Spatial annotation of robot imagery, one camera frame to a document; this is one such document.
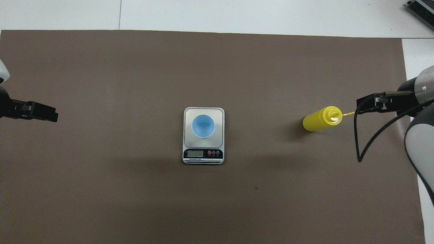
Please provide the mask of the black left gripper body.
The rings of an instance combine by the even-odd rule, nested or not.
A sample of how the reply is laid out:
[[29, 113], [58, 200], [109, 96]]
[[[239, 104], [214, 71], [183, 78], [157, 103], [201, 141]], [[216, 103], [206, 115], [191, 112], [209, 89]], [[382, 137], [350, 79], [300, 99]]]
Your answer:
[[11, 106], [13, 105], [12, 99], [10, 98], [8, 92], [3, 88], [0, 87], [0, 118], [6, 117], [6, 118], [12, 118], [9, 116], [9, 110]]

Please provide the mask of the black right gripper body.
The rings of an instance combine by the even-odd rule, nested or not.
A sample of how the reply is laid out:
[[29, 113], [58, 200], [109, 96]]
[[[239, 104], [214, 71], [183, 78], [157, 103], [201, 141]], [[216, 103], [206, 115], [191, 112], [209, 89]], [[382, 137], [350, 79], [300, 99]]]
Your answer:
[[[416, 78], [412, 78], [400, 85], [397, 91], [411, 91], [414, 92], [414, 85], [416, 82]], [[397, 116], [403, 114], [405, 111], [419, 105], [419, 102], [417, 101], [415, 94], [405, 96], [402, 100], [402, 103], [400, 104], [401, 107], [397, 111]]]

